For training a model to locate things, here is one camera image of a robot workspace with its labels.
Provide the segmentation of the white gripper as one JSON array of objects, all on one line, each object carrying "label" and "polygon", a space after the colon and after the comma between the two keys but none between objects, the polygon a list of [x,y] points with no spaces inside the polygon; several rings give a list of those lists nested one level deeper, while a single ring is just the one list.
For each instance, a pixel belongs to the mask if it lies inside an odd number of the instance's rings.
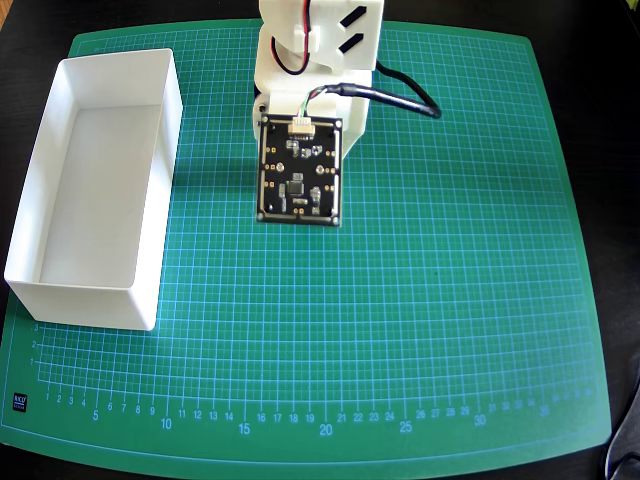
[{"label": "white gripper", "polygon": [[[342,75],[333,75],[328,68],[312,64],[302,75],[291,76],[275,63],[259,63],[254,73],[254,84],[259,94],[252,110],[255,139],[260,137],[260,122],[264,114],[295,115],[308,92],[316,87],[338,83],[370,87],[372,72],[346,70]],[[368,99],[328,93],[312,100],[308,106],[310,116],[338,118],[342,121],[344,150],[350,150],[364,134],[368,111]]]}]

